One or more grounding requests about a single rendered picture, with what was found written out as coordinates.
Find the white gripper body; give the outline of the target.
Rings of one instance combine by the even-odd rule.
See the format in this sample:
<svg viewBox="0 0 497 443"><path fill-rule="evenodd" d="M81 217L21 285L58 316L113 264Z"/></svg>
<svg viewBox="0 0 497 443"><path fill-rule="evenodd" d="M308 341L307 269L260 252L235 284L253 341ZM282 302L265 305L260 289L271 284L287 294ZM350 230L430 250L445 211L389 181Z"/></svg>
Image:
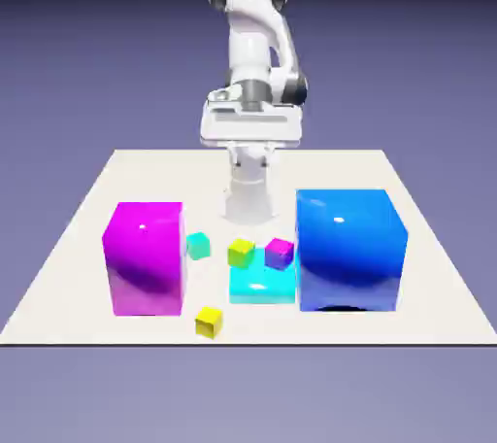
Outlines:
<svg viewBox="0 0 497 443"><path fill-rule="evenodd" d="M262 103L259 112L247 112L240 101L206 101L200 123L201 142L209 147L268 144L277 148L299 145L302 108Z"/></svg>

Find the small yellow cube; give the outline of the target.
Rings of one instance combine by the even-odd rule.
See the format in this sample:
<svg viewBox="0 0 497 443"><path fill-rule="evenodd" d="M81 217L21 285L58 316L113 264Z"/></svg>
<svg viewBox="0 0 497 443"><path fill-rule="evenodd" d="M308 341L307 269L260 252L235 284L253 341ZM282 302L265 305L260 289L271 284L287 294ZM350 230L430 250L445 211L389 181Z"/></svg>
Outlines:
<svg viewBox="0 0 497 443"><path fill-rule="evenodd" d="M203 307L195 318L195 333L214 339L220 332L223 324L222 311L214 307Z"/></svg>
<svg viewBox="0 0 497 443"><path fill-rule="evenodd" d="M231 267L248 268L254 258L255 243L242 238L235 239L227 250L228 264Z"/></svg>

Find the small teal cube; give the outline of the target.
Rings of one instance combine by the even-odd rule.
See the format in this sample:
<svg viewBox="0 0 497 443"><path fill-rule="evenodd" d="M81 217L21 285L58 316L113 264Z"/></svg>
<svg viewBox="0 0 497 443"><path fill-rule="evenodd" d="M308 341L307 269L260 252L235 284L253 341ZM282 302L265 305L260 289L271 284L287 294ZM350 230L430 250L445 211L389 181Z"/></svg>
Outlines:
<svg viewBox="0 0 497 443"><path fill-rule="evenodd" d="M192 260L199 260L211 255L211 242L204 232L191 233L186 237L186 249Z"/></svg>

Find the small magenta cube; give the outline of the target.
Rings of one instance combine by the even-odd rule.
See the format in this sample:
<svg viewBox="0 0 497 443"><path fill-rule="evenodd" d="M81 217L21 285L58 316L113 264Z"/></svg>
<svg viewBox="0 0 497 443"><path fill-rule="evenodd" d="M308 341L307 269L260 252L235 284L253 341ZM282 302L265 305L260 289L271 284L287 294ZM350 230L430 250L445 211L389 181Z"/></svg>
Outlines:
<svg viewBox="0 0 497 443"><path fill-rule="evenodd" d="M265 247L264 263L267 267L283 271L294 259L294 243L273 238Z"/></svg>

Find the large blue box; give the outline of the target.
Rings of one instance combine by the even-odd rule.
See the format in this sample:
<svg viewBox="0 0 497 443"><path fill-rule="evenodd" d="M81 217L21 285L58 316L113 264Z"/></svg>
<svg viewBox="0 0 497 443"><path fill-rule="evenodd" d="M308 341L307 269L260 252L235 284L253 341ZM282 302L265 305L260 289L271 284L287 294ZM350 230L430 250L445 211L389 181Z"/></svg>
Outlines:
<svg viewBox="0 0 497 443"><path fill-rule="evenodd" d="M297 189L300 309L394 311L408 238L383 189Z"/></svg>

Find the large cyan box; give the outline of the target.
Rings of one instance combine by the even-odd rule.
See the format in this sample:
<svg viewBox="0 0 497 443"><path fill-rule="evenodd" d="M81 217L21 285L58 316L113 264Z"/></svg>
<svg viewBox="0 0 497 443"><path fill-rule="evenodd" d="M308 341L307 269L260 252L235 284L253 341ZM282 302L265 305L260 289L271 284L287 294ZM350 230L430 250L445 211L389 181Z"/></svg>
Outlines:
<svg viewBox="0 0 497 443"><path fill-rule="evenodd" d="M296 297L294 262L284 269L265 264L265 252L256 248L248 268L231 267L229 301L232 304L288 304Z"/></svg>

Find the large magenta box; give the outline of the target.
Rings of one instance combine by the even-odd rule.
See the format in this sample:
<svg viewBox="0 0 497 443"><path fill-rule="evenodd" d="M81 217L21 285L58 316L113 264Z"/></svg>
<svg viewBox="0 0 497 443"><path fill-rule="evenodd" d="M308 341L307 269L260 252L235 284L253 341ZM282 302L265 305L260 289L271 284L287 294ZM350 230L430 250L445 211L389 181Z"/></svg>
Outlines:
<svg viewBox="0 0 497 443"><path fill-rule="evenodd" d="M181 202L119 202L102 244L116 316L175 317L182 313Z"/></svg>

